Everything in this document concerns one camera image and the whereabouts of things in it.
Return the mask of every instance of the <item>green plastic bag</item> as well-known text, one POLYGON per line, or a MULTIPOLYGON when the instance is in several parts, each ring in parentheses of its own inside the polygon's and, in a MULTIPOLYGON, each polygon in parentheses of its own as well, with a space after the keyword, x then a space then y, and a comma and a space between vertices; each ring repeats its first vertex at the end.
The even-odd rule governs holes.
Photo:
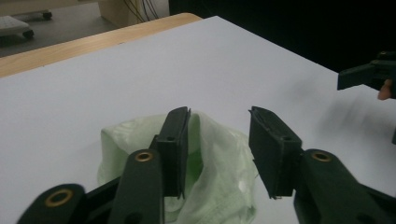
MULTIPOLYGON (((99 184, 122 174, 129 154, 148 148, 166 115, 133 119, 101 132, 103 160, 99 184)), ((165 198, 165 220, 180 224, 243 224, 256 214, 253 200, 258 172, 248 138, 192 111, 185 199, 165 198)))

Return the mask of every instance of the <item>dark background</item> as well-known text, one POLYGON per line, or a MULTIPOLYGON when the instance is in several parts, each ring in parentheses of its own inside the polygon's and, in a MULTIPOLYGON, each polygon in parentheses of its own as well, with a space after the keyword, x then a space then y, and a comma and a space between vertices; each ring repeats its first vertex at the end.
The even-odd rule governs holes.
POLYGON ((220 16, 335 72, 396 50, 390 1, 170 0, 171 14, 220 16))

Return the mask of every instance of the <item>floor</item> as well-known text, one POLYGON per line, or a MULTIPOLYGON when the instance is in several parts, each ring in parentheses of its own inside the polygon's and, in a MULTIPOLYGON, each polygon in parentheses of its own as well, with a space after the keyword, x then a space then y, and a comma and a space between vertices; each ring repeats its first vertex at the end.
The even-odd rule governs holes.
POLYGON ((20 21, 27 22, 35 32, 35 36, 31 40, 21 34, 0 36, 0 57, 117 29, 115 25, 101 17, 97 3, 55 8, 50 12, 52 19, 49 21, 46 21, 41 13, 14 16, 20 21))

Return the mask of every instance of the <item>brass screw insert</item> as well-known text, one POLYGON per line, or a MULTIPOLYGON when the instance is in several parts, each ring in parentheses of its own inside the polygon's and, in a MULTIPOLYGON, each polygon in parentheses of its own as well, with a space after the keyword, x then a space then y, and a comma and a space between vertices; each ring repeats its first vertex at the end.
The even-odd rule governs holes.
POLYGON ((52 193, 46 199, 46 206, 47 207, 57 207, 64 203, 67 203, 73 197, 73 191, 70 189, 60 189, 54 193, 52 193), (61 200, 55 199, 55 197, 63 195, 61 200))

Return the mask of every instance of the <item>cable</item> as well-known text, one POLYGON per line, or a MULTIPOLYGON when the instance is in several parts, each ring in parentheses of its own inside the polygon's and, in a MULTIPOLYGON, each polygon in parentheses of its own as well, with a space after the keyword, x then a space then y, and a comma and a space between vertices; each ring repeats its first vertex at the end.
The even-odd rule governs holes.
POLYGON ((143 10, 145 11, 145 15, 146 15, 148 21, 150 21, 148 12, 146 11, 146 4, 145 4, 145 1, 144 1, 144 0, 142 0, 142 5, 143 5, 143 10))
POLYGON ((140 10, 137 9, 137 6, 132 2, 132 0, 129 0, 129 2, 131 3, 131 5, 134 7, 134 11, 136 12, 136 14, 140 17, 141 21, 145 21, 145 19, 143 19, 142 15, 140 14, 140 10))
POLYGON ((152 15, 154 16, 154 18, 159 19, 160 17, 157 15, 157 12, 155 11, 154 5, 152 5, 151 0, 146 0, 146 3, 148 3, 148 8, 151 11, 152 15))
POLYGON ((136 16, 136 18, 141 21, 144 22, 145 20, 143 19, 142 15, 140 15, 140 13, 138 12, 136 6, 134 5, 134 3, 132 3, 131 0, 129 0, 129 2, 132 4, 132 6, 134 7, 134 9, 136 10, 136 12, 134 12, 131 7, 129 6, 129 4, 127 3, 127 0, 123 0, 125 6, 127 6, 129 8, 129 10, 132 12, 132 14, 134 14, 136 16))

